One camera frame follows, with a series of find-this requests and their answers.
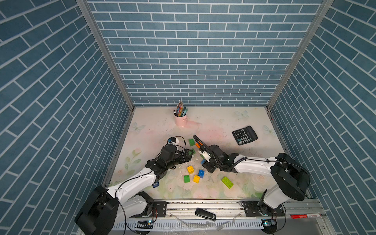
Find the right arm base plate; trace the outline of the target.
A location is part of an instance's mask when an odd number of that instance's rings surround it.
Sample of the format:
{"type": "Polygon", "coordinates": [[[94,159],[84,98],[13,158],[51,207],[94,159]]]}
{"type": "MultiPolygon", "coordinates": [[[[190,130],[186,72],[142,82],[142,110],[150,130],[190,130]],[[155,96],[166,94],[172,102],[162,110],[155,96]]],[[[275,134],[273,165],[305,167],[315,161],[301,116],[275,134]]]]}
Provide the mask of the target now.
{"type": "Polygon", "coordinates": [[[273,209],[260,201],[241,201],[241,206],[244,208],[247,217],[263,216],[263,217],[278,217],[285,216],[285,209],[282,205],[273,209]]]}

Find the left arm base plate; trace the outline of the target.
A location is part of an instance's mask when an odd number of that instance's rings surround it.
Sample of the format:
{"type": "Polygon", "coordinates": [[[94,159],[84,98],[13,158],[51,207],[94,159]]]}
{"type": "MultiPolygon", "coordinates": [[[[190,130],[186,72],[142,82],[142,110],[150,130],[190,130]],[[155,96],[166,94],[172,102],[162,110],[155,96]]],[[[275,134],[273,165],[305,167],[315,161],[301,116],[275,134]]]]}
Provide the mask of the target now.
{"type": "Polygon", "coordinates": [[[130,205],[124,206],[126,217],[135,218],[151,218],[154,217],[165,217],[166,215],[167,202],[136,202],[130,205]]]}

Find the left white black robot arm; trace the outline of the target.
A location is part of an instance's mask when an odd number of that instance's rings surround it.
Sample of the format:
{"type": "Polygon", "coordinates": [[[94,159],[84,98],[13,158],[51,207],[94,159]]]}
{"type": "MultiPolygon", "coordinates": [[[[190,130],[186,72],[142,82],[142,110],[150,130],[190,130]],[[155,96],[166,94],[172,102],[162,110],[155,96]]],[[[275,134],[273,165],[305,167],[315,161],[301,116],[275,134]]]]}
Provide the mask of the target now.
{"type": "Polygon", "coordinates": [[[107,235],[113,226],[130,216],[149,213],[153,200],[144,189],[159,182],[176,165],[191,161],[193,150],[167,144],[156,158],[131,178],[114,186],[96,187],[76,215],[74,222],[86,235],[107,235]]]}

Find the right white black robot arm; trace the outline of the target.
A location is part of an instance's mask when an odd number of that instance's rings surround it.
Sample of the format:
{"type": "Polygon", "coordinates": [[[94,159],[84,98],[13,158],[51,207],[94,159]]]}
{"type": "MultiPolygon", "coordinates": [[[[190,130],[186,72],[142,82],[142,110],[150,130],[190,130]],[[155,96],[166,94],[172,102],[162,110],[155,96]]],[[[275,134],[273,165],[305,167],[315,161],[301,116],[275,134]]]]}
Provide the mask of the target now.
{"type": "Polygon", "coordinates": [[[279,153],[271,158],[251,158],[241,154],[230,155],[219,146],[197,143],[199,153],[204,157],[203,167],[213,173],[216,169],[231,173],[252,173],[272,177],[276,184],[263,192],[257,209],[260,214],[276,216],[277,208],[293,199],[303,201],[310,185],[309,172],[289,155],[279,153]]]}

